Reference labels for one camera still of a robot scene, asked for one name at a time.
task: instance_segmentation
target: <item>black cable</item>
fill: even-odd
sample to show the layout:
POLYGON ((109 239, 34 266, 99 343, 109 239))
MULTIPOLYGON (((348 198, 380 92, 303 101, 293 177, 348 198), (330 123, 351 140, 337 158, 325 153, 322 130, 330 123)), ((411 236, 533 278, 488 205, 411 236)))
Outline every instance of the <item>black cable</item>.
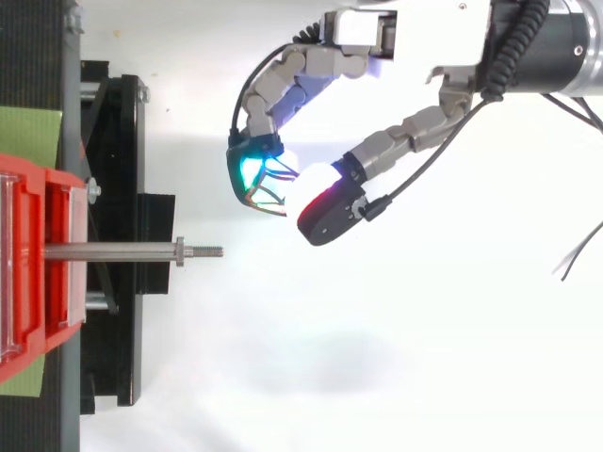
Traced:
POLYGON ((320 23, 316 22, 307 26, 300 32, 299 36, 293 37, 295 44, 318 44, 320 43, 320 23))
POLYGON ((593 238, 595 238, 595 235, 597 235, 601 230, 603 229, 603 222, 601 222, 601 224, 599 224, 594 231, 592 231, 588 237, 586 237, 586 239, 580 244, 580 246, 578 247, 578 249, 576 250, 576 254, 574 254, 574 257, 572 258, 572 261, 569 264, 569 267, 567 268, 567 270, 565 271, 565 274, 562 277, 562 281, 564 282, 567 277, 569 276, 570 272, 572 271, 572 268, 574 267, 574 264, 576 263, 576 261, 578 260, 578 258, 580 257, 580 255, 582 254, 582 252, 586 249, 586 247, 588 246, 588 244, 591 242, 591 240, 593 240, 593 238))
POLYGON ((442 145, 435 151, 432 156, 419 168, 415 173, 409 177, 404 184, 396 188, 389 195, 385 195, 371 203, 369 203, 365 208, 361 209, 361 213, 363 217, 367 221, 372 221, 380 214, 382 214, 385 209, 391 204, 395 198, 401 195, 409 186, 414 184, 416 180, 425 173, 438 158, 442 156, 444 151, 450 146, 452 141, 461 133, 464 127, 473 119, 475 116, 487 105, 491 104, 494 101, 484 100, 481 101, 475 108, 473 108, 467 115, 456 125, 454 130, 448 135, 448 137, 444 140, 442 145))
MULTIPOLYGON (((307 26, 305 30, 300 31, 298 36, 293 37, 293 42, 296 44, 319 44, 320 43, 320 24, 314 23, 310 26, 307 26)), ((290 44, 284 44, 278 49, 274 50, 270 55, 268 55, 264 60, 255 68, 255 71, 249 76, 243 88, 238 95, 238 99, 236 100, 235 105, 235 113, 233 114, 233 121, 231 124, 231 135, 236 135, 238 133, 238 115, 241 111, 241 107, 243 106, 243 97, 245 96, 245 91, 249 89, 257 77, 269 63, 280 55, 284 49, 290 44)))
MULTIPOLYGON (((584 120, 586 120, 585 122, 589 123, 589 125, 592 125, 595 129, 598 129, 599 132, 601 132, 603 134, 603 121, 597 116, 597 114, 591 109, 591 107, 588 105, 588 103, 584 100, 583 97, 575 97, 572 98, 574 100, 574 102, 576 102, 576 104, 578 104, 585 112, 586 114, 589 116, 589 118, 591 119, 590 121, 586 120, 586 118, 584 118, 584 120)), ((563 106, 566 106, 569 110, 572 110, 572 108, 570 108, 569 106, 563 104, 562 102, 560 102, 560 104, 562 104, 563 106)), ((575 112, 577 118, 581 119, 579 116, 581 116, 578 112, 575 112)), ((569 276, 569 274, 572 271, 572 268, 574 268, 574 264, 576 263, 576 261, 578 260, 578 258, 580 257, 580 255, 582 254, 582 252, 586 249, 586 247, 588 246, 588 244, 593 240, 593 238, 595 238, 595 236, 603 229, 603 222, 601 222, 601 224, 599 224, 585 239, 584 241, 579 245, 578 249, 576 250, 576 253, 574 254, 574 257, 572 257, 572 260, 569 264, 569 266, 567 267, 567 270, 565 270, 565 273, 563 274, 562 277, 562 281, 564 282, 567 277, 569 276)))
POLYGON ((513 30, 494 58, 486 74, 481 98, 485 101, 502 102, 507 88, 513 82, 517 63, 545 23, 550 0, 525 0, 513 30))
POLYGON ((591 109, 591 107, 587 104, 583 97, 574 97, 572 98, 576 104, 580 105, 582 109, 586 112, 588 117, 593 121, 595 127, 603 134, 603 121, 596 115, 596 113, 591 109))
POLYGON ((440 156, 444 153, 444 151, 448 148, 448 146, 450 146, 450 144, 452 143, 452 141, 461 133, 461 131, 464 129, 464 127, 466 125, 469 124, 469 122, 475 118, 475 116, 480 113, 481 109, 484 108, 485 106, 491 104, 490 101, 482 101, 479 105, 477 105, 475 108, 473 108, 462 120, 461 122, 459 122, 456 127, 454 128, 454 130, 452 131, 452 133, 450 135, 447 136, 447 138, 444 140, 444 142, 442 143, 442 145, 437 149, 437 151, 435 151, 435 153, 432 154, 432 156, 427 160, 427 162, 425 162, 423 164, 423 166, 421 168, 419 168, 415 174, 413 174, 411 177, 408 178, 408 180, 402 184, 401 186, 399 186, 398 188, 396 188, 391 195, 389 195, 391 197, 392 200, 394 200, 395 198, 397 198, 399 195, 401 195, 409 186, 411 186, 412 184, 414 184, 416 182, 416 180, 421 177, 423 175, 423 173, 425 171, 427 171, 434 163, 435 161, 440 158, 440 156))
POLYGON ((589 120, 587 117, 585 117, 581 113, 578 113, 571 106, 564 104, 562 101, 560 101, 556 97, 551 96, 550 94, 543 94, 543 97, 545 99, 547 99, 549 102, 551 102, 552 104, 558 106, 561 110, 563 110, 563 111, 569 113, 570 115, 572 115, 574 118, 578 118, 579 120, 587 123, 591 127, 597 128, 594 122, 592 122, 591 120, 589 120))
POLYGON ((236 100, 235 113, 233 114, 233 122, 231 124, 231 135, 233 133, 238 133, 238 114, 240 113, 241 107, 243 106, 243 97, 245 96, 245 91, 247 91, 247 89, 251 87, 253 80, 255 80, 255 77, 257 77, 274 58, 280 55, 288 45, 289 44, 282 45, 278 49, 274 50, 266 58, 264 58, 264 60, 257 66, 257 68, 255 68, 249 78, 245 81, 245 84, 243 85, 243 88, 241 89, 241 92, 238 95, 238 99, 236 100))

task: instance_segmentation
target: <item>metal rod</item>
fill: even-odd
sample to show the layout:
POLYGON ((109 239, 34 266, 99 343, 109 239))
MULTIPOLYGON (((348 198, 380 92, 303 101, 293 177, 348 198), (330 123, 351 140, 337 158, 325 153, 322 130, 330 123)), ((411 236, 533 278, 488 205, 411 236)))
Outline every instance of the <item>metal rod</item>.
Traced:
POLYGON ((88 292, 86 294, 87 311, 108 311, 109 300, 103 292, 88 292))
POLYGON ((169 262, 183 266, 189 257, 223 257, 222 247, 185 247, 184 238, 176 243, 61 243, 47 244, 44 257, 51 261, 84 262, 169 262))

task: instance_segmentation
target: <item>screw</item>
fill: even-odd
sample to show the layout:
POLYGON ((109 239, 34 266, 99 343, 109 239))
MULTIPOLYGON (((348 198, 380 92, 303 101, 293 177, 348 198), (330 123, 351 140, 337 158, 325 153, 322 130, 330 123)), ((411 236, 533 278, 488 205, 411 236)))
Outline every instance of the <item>screw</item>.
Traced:
POLYGON ((151 102, 151 91, 149 87, 139 88, 139 99, 143 104, 149 104, 151 102))
POLYGON ((224 248, 192 247, 192 257, 224 257, 224 248))
POLYGON ((103 189, 96 184, 96 179, 93 177, 88 179, 86 188, 88 189, 88 202, 90 204, 95 204, 96 199, 103 194, 103 189))

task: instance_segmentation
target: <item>green glowing light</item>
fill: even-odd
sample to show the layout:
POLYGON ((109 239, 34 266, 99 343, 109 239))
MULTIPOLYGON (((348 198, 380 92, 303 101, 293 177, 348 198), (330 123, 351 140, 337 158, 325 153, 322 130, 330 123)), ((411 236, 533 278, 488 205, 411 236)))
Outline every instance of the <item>green glowing light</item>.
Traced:
POLYGON ((262 169, 262 161, 261 158, 246 158, 241 162, 241 176, 246 190, 251 188, 253 181, 262 169))

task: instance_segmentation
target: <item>metal screw head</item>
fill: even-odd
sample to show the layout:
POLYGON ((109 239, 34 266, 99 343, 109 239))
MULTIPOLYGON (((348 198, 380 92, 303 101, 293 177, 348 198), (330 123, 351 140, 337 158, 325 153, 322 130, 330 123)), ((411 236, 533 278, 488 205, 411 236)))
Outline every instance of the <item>metal screw head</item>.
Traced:
POLYGON ((88 202, 90 204, 95 204, 96 199, 103 194, 103 189, 96 184, 96 179, 93 177, 88 179, 86 188, 88 189, 88 202))
POLYGON ((139 99, 143 104, 149 104, 151 102, 151 90, 149 87, 139 88, 139 99))

